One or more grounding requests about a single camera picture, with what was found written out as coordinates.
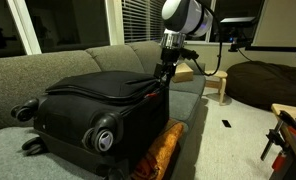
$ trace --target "wall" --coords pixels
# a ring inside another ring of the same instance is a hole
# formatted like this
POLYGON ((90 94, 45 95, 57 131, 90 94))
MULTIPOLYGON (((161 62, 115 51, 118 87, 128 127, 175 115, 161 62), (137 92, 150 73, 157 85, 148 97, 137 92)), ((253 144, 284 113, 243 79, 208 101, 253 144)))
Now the wall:
MULTIPOLYGON (((296 46, 296 0, 266 0, 261 24, 257 30, 256 42, 260 45, 296 46)), ((195 50, 200 56, 198 62, 205 63, 206 69, 215 69, 218 55, 218 45, 186 45, 187 49, 195 50)), ((220 69, 227 70, 230 66, 247 61, 240 53, 228 52, 226 45, 222 50, 220 69)), ((244 51, 250 59, 269 63, 285 64, 296 67, 296 53, 244 51)))

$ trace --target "carpet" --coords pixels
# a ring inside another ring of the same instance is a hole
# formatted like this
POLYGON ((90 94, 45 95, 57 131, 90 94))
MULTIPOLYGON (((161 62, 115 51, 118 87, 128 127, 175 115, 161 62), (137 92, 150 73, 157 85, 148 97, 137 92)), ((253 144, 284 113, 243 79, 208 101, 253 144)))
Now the carpet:
POLYGON ((268 139, 266 134, 277 123, 272 112, 256 109, 225 96, 219 106, 217 89, 205 88, 208 114, 196 162, 196 180, 269 179, 271 165, 280 151, 272 146, 265 161, 260 160, 268 139), (227 128, 222 120, 228 120, 227 128))

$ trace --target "couch cushion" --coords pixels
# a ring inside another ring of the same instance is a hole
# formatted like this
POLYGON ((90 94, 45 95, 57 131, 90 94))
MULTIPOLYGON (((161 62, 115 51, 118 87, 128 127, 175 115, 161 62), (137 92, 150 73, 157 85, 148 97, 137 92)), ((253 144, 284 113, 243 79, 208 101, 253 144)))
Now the couch cushion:
POLYGON ((24 156, 21 146, 37 137, 32 128, 0 130, 0 179, 102 179, 58 156, 24 156))
POLYGON ((190 92, 202 95, 205 88, 206 78, 201 75, 194 75, 193 81, 174 83, 170 81, 170 89, 175 91, 190 92))
POLYGON ((121 70, 144 73, 136 53, 126 45, 105 46, 86 50, 102 71, 121 70))
POLYGON ((0 59, 0 128, 30 126, 11 118, 10 110, 66 76, 100 71, 84 51, 67 51, 0 59))
POLYGON ((171 90, 169 92, 170 117, 185 123, 191 128, 193 115, 198 111, 198 94, 171 90))
POLYGON ((156 64, 161 62, 161 48, 154 41, 136 42, 128 44, 136 53, 145 73, 153 74, 156 64))

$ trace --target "bean bag chair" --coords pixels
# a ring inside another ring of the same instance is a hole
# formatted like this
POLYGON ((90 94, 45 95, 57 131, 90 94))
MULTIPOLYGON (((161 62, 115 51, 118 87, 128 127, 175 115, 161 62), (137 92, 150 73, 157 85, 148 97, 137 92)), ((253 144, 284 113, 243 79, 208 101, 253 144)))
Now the bean bag chair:
POLYGON ((226 94, 253 107, 271 110, 273 103, 296 106, 296 68, 250 61, 228 70, 226 94))

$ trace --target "window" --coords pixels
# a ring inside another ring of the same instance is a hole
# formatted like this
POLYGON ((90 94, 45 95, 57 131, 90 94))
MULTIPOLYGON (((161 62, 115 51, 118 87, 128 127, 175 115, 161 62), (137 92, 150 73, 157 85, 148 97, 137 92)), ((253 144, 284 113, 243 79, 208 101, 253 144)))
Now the window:
MULTIPOLYGON (((259 21, 261 9, 264 0, 202 0, 208 7, 213 4, 211 9, 214 10, 216 17, 219 21, 224 18, 239 18, 239 17, 255 17, 255 20, 259 21)), ((231 42, 232 34, 238 36, 240 40, 252 40, 256 32, 256 23, 250 27, 222 27, 223 42, 231 42)), ((217 25, 213 23, 210 33, 207 33, 205 37, 200 38, 187 38, 191 41, 206 41, 206 42, 218 42, 219 35, 217 32, 217 25)))
POLYGON ((105 2, 25 0, 42 52, 109 45, 105 2))
POLYGON ((161 10, 165 0, 122 0, 125 43, 160 41, 164 33, 161 10))
POLYGON ((0 57, 24 55, 25 50, 6 1, 0 0, 0 57))

